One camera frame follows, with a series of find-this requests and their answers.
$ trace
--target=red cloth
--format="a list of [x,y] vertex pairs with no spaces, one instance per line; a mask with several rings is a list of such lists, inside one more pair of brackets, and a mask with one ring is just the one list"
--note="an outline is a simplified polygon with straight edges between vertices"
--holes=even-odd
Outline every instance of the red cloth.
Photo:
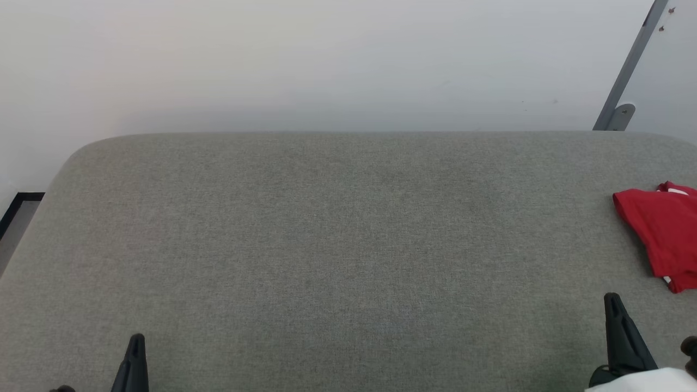
[[654,275],[669,277],[674,293],[697,289],[697,190],[668,181],[657,192],[618,192],[613,201],[646,246]]

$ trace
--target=white panel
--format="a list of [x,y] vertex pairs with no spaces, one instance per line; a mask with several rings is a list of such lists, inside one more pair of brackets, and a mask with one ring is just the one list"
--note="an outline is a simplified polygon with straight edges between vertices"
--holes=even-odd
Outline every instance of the white panel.
[[697,1],[669,0],[620,99],[636,106],[627,131],[697,144],[696,21]]
[[3,0],[20,190],[142,132],[591,129],[651,0]]

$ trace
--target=black baseboard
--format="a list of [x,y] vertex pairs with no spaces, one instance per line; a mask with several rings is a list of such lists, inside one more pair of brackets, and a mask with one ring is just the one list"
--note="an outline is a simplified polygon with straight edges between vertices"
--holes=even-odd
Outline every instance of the black baseboard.
[[22,202],[40,202],[43,199],[43,195],[43,192],[20,192],[15,196],[15,199],[10,203],[10,207],[7,208],[7,212],[0,220],[0,239],[5,235],[7,228],[10,227],[10,223],[17,211],[19,211]]

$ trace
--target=gray cushion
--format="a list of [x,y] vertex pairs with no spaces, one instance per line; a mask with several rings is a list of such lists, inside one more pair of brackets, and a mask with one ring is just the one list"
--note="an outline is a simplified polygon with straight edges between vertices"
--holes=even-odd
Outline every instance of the gray cushion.
[[178,134],[79,150],[0,278],[0,390],[579,391],[618,292],[682,367],[671,294],[611,195],[697,185],[627,133]]

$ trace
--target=gray floor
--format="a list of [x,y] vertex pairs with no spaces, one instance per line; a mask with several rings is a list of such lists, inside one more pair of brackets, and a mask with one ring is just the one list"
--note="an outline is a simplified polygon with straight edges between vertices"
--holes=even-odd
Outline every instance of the gray floor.
[[2,276],[7,263],[9,263],[15,248],[20,243],[26,227],[29,226],[40,202],[23,202],[17,214],[12,219],[5,235],[0,239],[0,276]]

